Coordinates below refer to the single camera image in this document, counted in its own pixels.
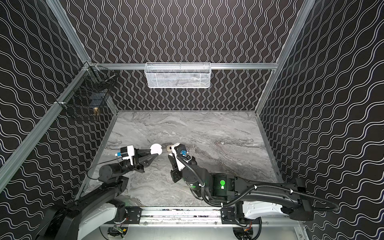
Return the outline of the white round charging case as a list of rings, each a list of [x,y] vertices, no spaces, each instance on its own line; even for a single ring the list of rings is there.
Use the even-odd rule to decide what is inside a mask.
[[[162,145],[160,144],[153,144],[150,147],[151,155],[157,154],[161,155],[163,153]]]

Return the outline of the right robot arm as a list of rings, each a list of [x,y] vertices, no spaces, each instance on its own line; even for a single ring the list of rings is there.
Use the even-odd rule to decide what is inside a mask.
[[[235,208],[238,221],[255,220],[268,214],[281,214],[296,221],[312,221],[315,212],[337,212],[340,206],[310,195],[302,179],[289,183],[267,183],[238,176],[209,173],[195,158],[169,154],[171,177],[184,181],[194,197],[215,208]]]

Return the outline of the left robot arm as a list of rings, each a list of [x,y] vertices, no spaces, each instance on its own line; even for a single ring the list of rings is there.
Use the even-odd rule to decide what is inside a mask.
[[[124,223],[126,205],[117,197],[127,188],[129,178],[125,175],[132,171],[144,173],[162,152],[159,144],[148,150],[121,148],[115,160],[104,162],[100,168],[97,180],[102,184],[65,206],[49,207],[33,239],[81,240],[104,223]]]

